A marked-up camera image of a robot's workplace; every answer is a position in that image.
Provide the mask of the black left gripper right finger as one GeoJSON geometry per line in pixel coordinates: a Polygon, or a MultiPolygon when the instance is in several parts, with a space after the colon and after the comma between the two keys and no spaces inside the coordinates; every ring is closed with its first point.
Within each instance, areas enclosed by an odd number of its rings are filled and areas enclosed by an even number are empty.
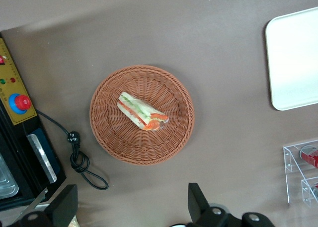
{"type": "Polygon", "coordinates": [[[241,219],[218,206],[210,206],[197,183],[188,184],[189,227],[272,227],[272,221],[255,212],[244,213],[241,219]]]}

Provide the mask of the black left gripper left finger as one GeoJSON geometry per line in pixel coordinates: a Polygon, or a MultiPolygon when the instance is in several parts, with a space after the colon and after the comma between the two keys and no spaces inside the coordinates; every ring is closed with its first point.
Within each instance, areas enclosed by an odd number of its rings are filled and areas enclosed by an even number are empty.
{"type": "Polygon", "coordinates": [[[44,211],[26,214],[20,227],[68,227],[78,210],[78,187],[67,185],[44,211]]]}

